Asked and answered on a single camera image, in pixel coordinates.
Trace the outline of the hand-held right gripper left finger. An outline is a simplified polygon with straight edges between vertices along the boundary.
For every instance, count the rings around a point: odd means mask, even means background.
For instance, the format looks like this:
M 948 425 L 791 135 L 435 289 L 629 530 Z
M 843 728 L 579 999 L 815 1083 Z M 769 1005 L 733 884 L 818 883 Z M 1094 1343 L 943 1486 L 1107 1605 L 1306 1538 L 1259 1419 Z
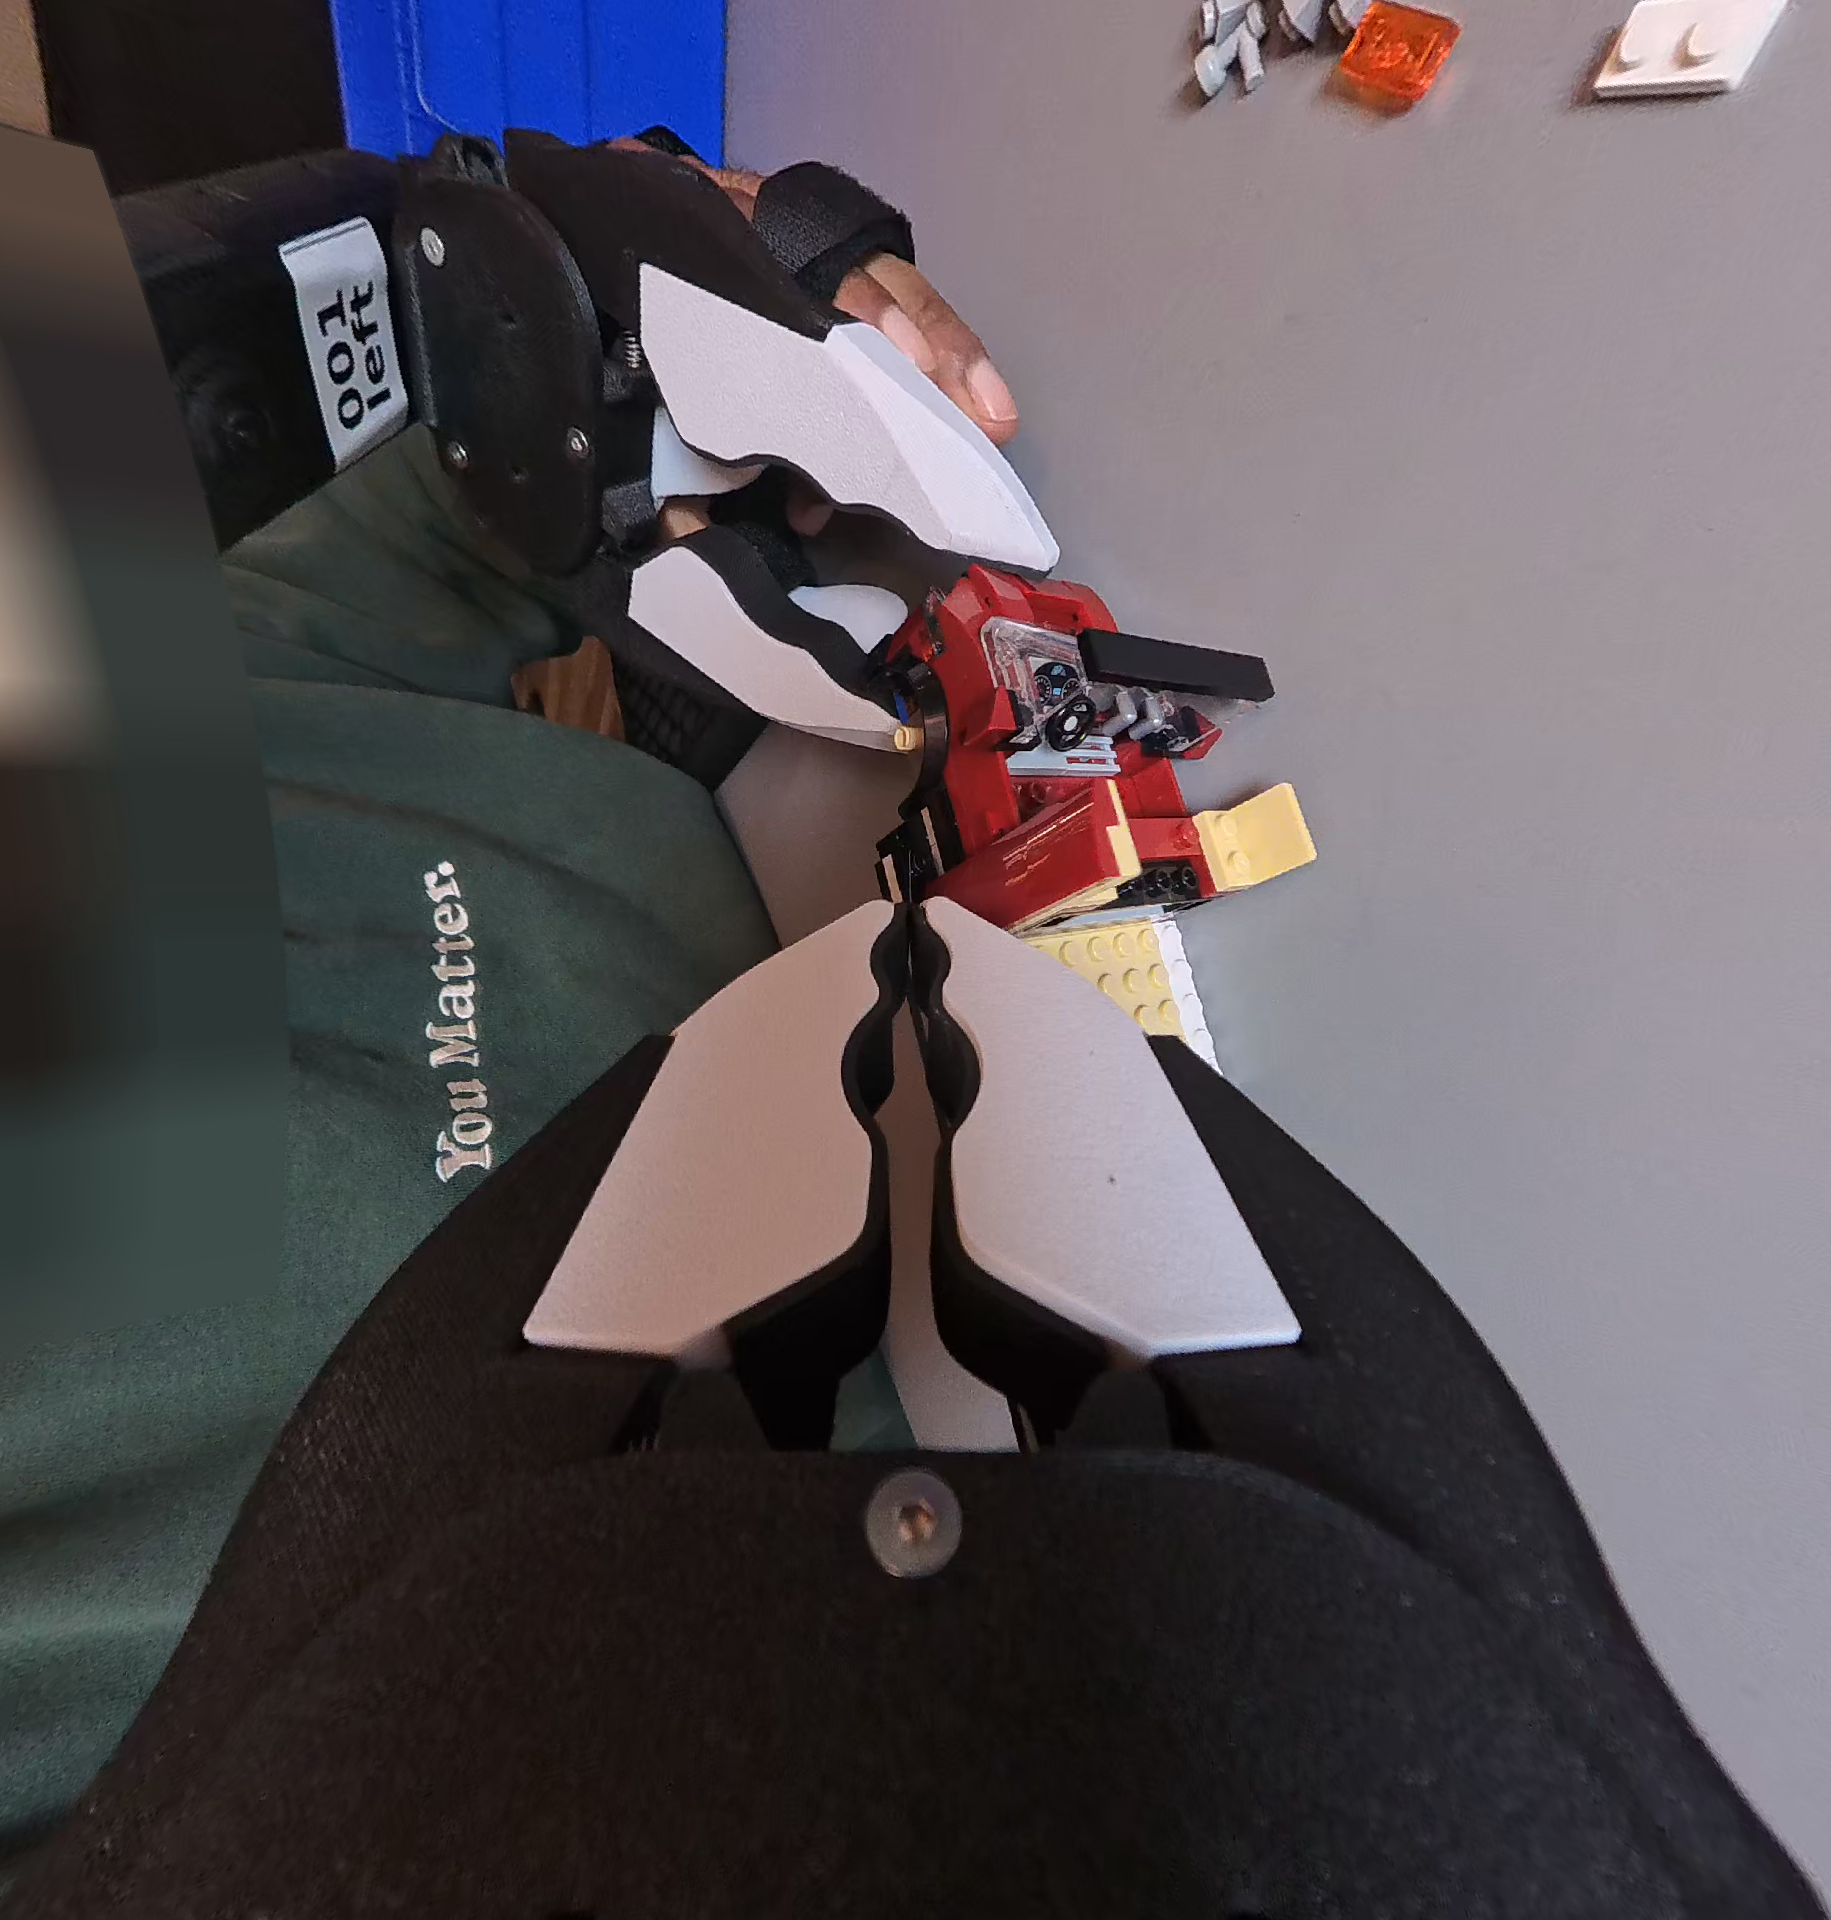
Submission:
M 672 1034 L 525 1338 L 744 1377 L 843 1377 L 888 1308 L 886 1158 L 907 914 L 860 908 Z

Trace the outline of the pile of small loose bricks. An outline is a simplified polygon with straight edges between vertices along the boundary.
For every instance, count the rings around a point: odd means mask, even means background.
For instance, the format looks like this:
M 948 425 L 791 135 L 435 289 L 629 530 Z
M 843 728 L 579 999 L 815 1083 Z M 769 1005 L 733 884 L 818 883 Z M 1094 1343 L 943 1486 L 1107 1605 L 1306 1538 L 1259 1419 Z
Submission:
M 1366 10 L 1368 2 L 1200 2 L 1192 59 L 1195 94 L 1203 104 L 1231 86 L 1250 94 L 1263 84 L 1263 58 L 1273 42 L 1287 49 L 1322 38 L 1348 42 Z

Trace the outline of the red and tan brick truck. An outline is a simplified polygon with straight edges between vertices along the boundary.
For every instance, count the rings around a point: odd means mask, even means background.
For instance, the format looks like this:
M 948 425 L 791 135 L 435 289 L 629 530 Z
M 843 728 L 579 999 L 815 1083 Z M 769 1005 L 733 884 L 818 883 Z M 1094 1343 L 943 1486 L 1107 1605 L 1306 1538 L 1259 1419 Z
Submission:
M 1071 584 L 971 566 L 879 650 L 920 755 L 878 845 L 889 903 L 951 902 L 1215 1067 L 1179 918 L 1314 862 L 1290 784 L 1194 810 L 1179 768 L 1268 704 L 1263 659 L 1117 626 Z

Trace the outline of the small white plate brick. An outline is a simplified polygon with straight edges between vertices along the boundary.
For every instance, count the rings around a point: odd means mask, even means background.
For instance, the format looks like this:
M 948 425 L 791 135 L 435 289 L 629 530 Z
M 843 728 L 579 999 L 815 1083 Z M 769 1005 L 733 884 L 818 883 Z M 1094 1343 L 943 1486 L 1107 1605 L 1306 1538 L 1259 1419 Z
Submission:
M 1607 44 L 1593 98 L 1735 92 L 1786 10 L 1786 2 L 1639 2 Z

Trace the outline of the green sweatshirt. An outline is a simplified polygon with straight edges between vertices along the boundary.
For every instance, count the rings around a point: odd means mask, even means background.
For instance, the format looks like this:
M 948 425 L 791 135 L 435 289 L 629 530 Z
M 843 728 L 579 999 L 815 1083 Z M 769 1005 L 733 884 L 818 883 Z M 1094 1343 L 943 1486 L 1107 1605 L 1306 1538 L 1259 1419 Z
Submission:
M 886 1310 L 901 936 L 837 1022 L 864 1226 L 726 1373 L 522 1343 L 674 1034 L 777 954 L 708 784 L 525 717 L 575 615 L 418 431 L 239 543 L 253 734 L 0 750 L 0 1903 L 888 1917 L 951 1795 L 908 1453 L 784 1402 Z

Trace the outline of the orange transparent flat brick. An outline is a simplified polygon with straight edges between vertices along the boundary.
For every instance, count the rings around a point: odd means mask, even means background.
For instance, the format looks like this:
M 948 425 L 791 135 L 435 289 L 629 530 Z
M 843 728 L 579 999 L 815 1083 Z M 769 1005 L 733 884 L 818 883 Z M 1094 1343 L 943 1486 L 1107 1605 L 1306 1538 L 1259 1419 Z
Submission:
M 1451 58 L 1460 22 L 1406 2 L 1335 4 L 1335 79 L 1348 98 L 1400 114 L 1418 105 Z

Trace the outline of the person's left hand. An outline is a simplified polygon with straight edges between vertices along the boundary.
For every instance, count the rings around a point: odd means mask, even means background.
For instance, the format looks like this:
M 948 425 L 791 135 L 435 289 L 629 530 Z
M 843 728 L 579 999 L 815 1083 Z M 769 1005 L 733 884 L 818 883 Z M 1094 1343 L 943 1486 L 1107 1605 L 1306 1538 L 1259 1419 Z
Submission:
M 994 445 L 1015 438 L 1018 406 L 1005 381 L 976 330 L 914 266 L 901 209 L 822 163 L 770 177 L 696 157 L 687 163 L 729 197 L 810 301 L 878 328 Z

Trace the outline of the blue storage bin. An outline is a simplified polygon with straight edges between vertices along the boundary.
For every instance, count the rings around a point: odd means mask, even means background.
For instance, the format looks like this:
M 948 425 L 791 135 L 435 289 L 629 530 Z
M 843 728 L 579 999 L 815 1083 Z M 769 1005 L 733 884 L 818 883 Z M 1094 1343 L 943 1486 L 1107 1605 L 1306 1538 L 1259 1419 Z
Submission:
M 330 2 L 329 14 L 356 151 L 423 154 L 444 131 L 589 145 L 663 128 L 724 160 L 724 2 Z

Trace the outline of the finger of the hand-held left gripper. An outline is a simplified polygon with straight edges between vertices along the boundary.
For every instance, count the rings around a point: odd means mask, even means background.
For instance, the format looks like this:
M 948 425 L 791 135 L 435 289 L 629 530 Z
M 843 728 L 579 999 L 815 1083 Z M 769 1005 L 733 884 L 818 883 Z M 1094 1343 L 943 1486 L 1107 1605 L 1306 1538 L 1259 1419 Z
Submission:
M 699 464 L 786 467 L 844 509 L 888 516 L 920 545 L 1049 572 L 1058 543 L 1001 452 L 879 330 L 813 341 L 663 267 L 639 267 L 639 343 L 685 456 L 654 488 L 691 493 Z
M 871 696 L 907 603 L 871 586 L 784 592 L 744 539 L 681 539 L 632 568 L 629 617 L 742 708 L 794 732 L 912 753 L 920 723 Z

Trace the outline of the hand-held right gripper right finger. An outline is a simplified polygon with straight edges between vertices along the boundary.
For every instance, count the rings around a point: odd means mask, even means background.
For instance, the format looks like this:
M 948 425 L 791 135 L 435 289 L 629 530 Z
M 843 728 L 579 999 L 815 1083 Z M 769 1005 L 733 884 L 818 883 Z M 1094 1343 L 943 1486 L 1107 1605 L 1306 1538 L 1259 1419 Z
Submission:
M 1149 1037 L 949 902 L 925 910 L 979 1086 L 951 1145 L 967 1258 L 1137 1361 L 1302 1333 Z

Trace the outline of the black ribbed cushion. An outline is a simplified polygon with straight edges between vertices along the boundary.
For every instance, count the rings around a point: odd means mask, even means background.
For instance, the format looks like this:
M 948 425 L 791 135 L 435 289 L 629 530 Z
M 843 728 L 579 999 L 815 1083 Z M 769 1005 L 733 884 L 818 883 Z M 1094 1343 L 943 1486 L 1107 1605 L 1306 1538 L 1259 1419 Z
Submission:
M 748 755 L 769 720 L 736 701 L 698 693 L 621 657 L 613 681 L 623 738 L 708 792 L 718 792 Z

